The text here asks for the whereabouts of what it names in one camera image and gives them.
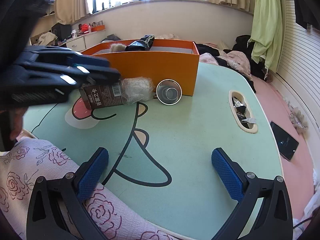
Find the left hand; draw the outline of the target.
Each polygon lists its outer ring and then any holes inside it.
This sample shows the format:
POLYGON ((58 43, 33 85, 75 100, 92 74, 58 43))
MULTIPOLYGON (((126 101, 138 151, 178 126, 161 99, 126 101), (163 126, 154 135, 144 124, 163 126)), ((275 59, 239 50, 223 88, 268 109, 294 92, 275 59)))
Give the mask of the left hand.
POLYGON ((23 131, 23 116, 25 115, 27 107, 17 108, 14 115, 14 127, 10 133, 10 140, 20 140, 22 137, 27 137, 28 135, 23 131))

